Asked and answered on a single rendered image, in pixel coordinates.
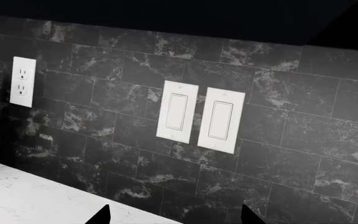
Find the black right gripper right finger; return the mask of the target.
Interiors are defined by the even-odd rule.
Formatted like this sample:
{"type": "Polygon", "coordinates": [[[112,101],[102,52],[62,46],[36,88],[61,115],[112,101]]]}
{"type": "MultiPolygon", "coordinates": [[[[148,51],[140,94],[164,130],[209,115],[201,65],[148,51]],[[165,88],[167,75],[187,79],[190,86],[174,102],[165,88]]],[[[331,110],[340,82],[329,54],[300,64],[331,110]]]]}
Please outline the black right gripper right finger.
{"type": "Polygon", "coordinates": [[[255,214],[247,205],[243,204],[241,208],[241,224],[266,224],[257,214],[255,214]]]}

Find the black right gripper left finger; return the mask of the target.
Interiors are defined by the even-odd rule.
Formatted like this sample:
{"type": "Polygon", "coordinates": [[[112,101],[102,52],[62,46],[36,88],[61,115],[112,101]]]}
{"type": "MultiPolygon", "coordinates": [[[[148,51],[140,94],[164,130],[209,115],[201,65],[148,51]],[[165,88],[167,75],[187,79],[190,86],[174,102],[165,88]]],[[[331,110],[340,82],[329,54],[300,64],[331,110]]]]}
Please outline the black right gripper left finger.
{"type": "Polygon", "coordinates": [[[92,216],[85,224],[110,224],[111,213],[109,205],[105,205],[94,216],[92,216]]]}

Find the white duplex power outlet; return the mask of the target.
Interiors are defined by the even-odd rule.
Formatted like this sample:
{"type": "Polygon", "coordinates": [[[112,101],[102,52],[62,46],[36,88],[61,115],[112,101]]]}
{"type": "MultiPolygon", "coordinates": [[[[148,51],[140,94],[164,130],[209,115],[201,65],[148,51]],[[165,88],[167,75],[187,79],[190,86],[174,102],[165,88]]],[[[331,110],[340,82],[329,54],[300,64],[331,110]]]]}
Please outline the white duplex power outlet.
{"type": "Polygon", "coordinates": [[[32,107],[36,63],[35,59],[13,57],[10,103],[32,107]]]}

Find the white rocker light switch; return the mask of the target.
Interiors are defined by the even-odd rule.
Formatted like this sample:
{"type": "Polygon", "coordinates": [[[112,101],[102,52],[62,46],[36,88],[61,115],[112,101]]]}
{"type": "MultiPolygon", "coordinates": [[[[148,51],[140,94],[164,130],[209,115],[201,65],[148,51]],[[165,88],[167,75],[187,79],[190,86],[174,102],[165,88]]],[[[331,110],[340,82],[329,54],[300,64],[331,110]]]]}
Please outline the white rocker light switch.
{"type": "Polygon", "coordinates": [[[165,81],[158,117],[158,138],[190,143],[199,86],[165,81]]]}
{"type": "Polygon", "coordinates": [[[197,146],[234,154],[245,96],[207,88],[197,146]]]}

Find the dark overhead wall cabinet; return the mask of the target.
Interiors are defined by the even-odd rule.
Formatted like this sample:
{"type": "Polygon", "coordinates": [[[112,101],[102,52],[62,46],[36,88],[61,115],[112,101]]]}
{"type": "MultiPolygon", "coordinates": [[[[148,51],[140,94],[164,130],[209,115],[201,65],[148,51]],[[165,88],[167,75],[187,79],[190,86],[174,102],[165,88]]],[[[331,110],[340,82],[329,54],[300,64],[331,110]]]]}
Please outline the dark overhead wall cabinet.
{"type": "Polygon", "coordinates": [[[358,50],[358,0],[0,0],[0,16],[358,50]]]}

